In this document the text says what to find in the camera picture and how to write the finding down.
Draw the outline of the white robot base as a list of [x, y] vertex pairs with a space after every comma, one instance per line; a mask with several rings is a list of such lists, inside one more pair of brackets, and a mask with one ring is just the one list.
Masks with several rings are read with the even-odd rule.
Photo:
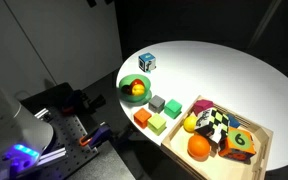
[[15, 179], [35, 168], [53, 134], [50, 124], [0, 87], [0, 180]]

